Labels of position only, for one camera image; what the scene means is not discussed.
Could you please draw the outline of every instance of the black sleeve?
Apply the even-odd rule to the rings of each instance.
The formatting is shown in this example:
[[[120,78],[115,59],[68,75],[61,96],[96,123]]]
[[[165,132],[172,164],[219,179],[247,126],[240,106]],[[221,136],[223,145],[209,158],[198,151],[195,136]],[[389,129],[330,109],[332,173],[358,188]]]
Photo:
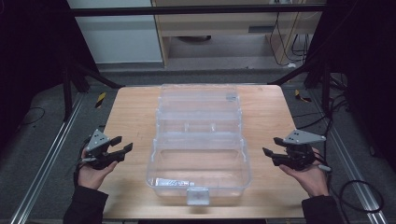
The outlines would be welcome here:
[[[107,197],[101,191],[77,186],[64,214],[64,224],[101,224]]]
[[[306,224],[344,223],[332,196],[317,196],[303,200]]]

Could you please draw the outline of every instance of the floor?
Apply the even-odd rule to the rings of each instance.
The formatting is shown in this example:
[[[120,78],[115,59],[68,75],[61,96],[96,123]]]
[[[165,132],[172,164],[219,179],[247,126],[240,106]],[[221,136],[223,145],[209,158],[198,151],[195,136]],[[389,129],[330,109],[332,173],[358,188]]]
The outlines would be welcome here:
[[[295,48],[298,49],[299,41],[296,43]],[[301,62],[278,65],[272,55],[271,48],[263,35],[212,36],[210,40],[203,40],[202,37],[175,37],[172,40],[169,64],[166,67],[145,69],[139,64],[133,69],[132,75],[125,71],[120,73],[103,71],[103,73],[104,76],[114,78],[121,83],[128,83],[128,85],[156,85],[161,82],[192,80],[265,83],[287,74],[294,66],[301,65]],[[195,74],[197,79],[183,77],[182,74],[186,71],[189,74]],[[160,77],[158,75],[160,72],[167,75]],[[213,74],[222,74],[222,78],[215,77]],[[301,88],[302,80],[304,80],[304,74],[294,78],[282,88],[290,106],[290,113],[294,116],[296,127],[302,127],[320,117],[320,108],[318,104],[314,104],[316,99],[319,99],[319,90],[304,90]],[[93,79],[89,79],[89,82],[92,89],[88,94],[74,95],[74,101],[80,100],[81,107],[78,109],[75,121],[65,129],[66,139],[58,139],[57,135],[63,128],[63,97],[59,93],[62,92],[62,87],[58,86],[39,93],[32,102],[32,105],[37,105],[37,108],[27,114],[24,121],[27,125],[21,126],[20,131],[9,144],[12,153],[8,153],[1,160],[0,223],[9,223],[10,218],[19,214],[17,213],[19,208],[27,211],[26,217],[18,217],[25,223],[61,223],[60,218],[62,218],[64,207],[69,200],[67,197],[73,192],[73,189],[70,188],[70,172],[68,170],[77,154],[70,153],[70,148],[78,146],[98,125],[106,124],[112,100],[117,93]],[[301,96],[312,99],[312,104],[296,100],[294,90],[299,88]],[[98,95],[103,91],[106,91],[105,102],[100,109],[96,109],[94,104]],[[332,92],[333,96],[338,93],[337,91]],[[306,116],[310,113],[316,113],[316,115]],[[333,178],[334,187],[338,189],[342,183],[356,177],[363,177],[370,183],[374,183],[380,187],[387,200],[387,206],[384,208],[387,220],[375,220],[381,216],[358,214],[347,210],[352,223],[396,223],[396,216],[391,212],[396,207],[395,199],[392,196],[392,192],[396,188],[396,175],[383,160],[373,159],[368,151],[364,150],[367,148],[367,142],[364,141],[359,127],[350,116],[345,109],[340,109],[334,114],[329,148],[341,148],[329,152],[329,160],[334,164],[336,170]],[[323,121],[308,130],[322,132],[325,128],[326,123]],[[62,150],[55,151],[52,154],[53,159],[48,158],[48,151],[52,151],[54,143],[60,145]],[[43,164],[49,167],[47,172],[43,171]],[[45,177],[43,181],[35,178],[40,172],[43,172]],[[35,185],[36,188],[33,188],[32,183],[35,182],[38,184]],[[361,197],[353,195],[356,191],[367,192],[367,189],[357,186],[354,186],[354,189],[350,189],[346,198],[359,204]],[[370,196],[363,197],[363,199],[367,198],[370,201]],[[33,203],[23,203],[23,199],[31,199]],[[124,221],[123,223],[133,223],[133,220]],[[303,220],[300,219],[271,219],[267,220],[267,223],[288,223],[287,221],[303,223]],[[109,220],[106,223],[120,222]]]

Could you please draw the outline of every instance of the gray floor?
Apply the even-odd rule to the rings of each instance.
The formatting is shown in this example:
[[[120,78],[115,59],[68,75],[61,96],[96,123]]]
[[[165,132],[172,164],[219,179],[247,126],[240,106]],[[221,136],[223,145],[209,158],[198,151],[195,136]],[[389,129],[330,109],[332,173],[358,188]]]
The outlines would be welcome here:
[[[144,69],[141,65],[139,64],[133,72],[104,71],[103,75],[125,85],[187,82],[266,83],[284,76],[292,69],[276,64],[264,36],[259,35],[212,36],[209,41],[174,38],[168,66]],[[301,75],[291,80],[282,88],[296,127],[302,127],[321,116],[318,113],[319,106],[315,103],[320,87],[304,90],[301,88],[303,77],[304,75]],[[38,223],[59,223],[62,219],[73,193],[70,168],[76,162],[78,149],[94,129],[103,128],[106,124],[117,94],[117,90],[111,90],[90,78],[89,81],[92,87],[88,93],[74,91],[74,100],[80,100],[81,105],[66,133],[66,138],[58,142],[60,151],[54,154],[53,160],[47,155],[53,148],[52,143],[63,125],[62,86],[40,92],[33,100],[32,107],[39,108],[32,109],[24,121],[32,123],[21,126],[9,143],[7,154],[0,160],[0,223],[8,223],[23,204],[22,200],[26,193],[32,191],[30,189],[32,183],[37,181],[35,179],[37,172],[43,170],[41,167],[43,161],[51,161],[47,164],[48,176],[45,181],[40,182],[42,186],[36,189],[36,196],[30,197],[33,203],[26,208],[28,213],[26,223],[33,220]],[[310,97],[314,102],[297,100],[294,92],[296,89],[301,91],[303,97]],[[106,92],[106,98],[101,108],[95,108],[94,105],[101,92]],[[333,97],[338,94],[341,92],[332,91]],[[322,121],[305,130],[320,134],[324,133],[325,128],[326,123]],[[315,147],[323,150],[322,144],[316,144]],[[386,201],[382,215],[387,222],[372,221],[369,217],[373,218],[373,216],[346,208],[349,219],[353,223],[396,223],[394,213],[396,201],[393,197],[396,174],[384,159],[370,155],[369,145],[353,118],[353,113],[346,111],[345,107],[334,112],[334,123],[327,148],[328,162],[334,169],[332,178],[334,189],[339,190],[349,179],[359,175],[378,188]],[[357,173],[350,172],[348,167],[350,165],[356,167]],[[360,187],[350,188],[346,192],[345,199],[359,205],[361,197],[356,190],[359,191]],[[285,223],[285,220],[271,219],[268,222]],[[300,219],[291,219],[291,223],[301,222]]]

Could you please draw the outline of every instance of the clear plastic container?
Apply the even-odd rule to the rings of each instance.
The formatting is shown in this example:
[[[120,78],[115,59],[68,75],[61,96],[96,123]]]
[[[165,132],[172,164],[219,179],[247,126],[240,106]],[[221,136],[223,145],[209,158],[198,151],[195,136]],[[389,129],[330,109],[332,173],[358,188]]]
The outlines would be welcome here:
[[[164,85],[147,183],[189,205],[242,195],[251,181],[234,85]]]

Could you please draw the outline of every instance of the black metal pole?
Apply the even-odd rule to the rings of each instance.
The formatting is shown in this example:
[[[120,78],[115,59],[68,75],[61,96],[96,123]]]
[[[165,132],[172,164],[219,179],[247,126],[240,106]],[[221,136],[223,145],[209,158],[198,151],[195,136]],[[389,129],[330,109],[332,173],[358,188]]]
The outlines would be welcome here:
[[[93,16],[133,16],[171,14],[211,14],[211,13],[254,13],[254,12],[307,12],[345,9],[347,5],[288,4],[288,5],[228,5],[228,6],[183,6],[183,7],[113,7],[113,8],[72,8],[51,10],[47,14],[74,17]]]

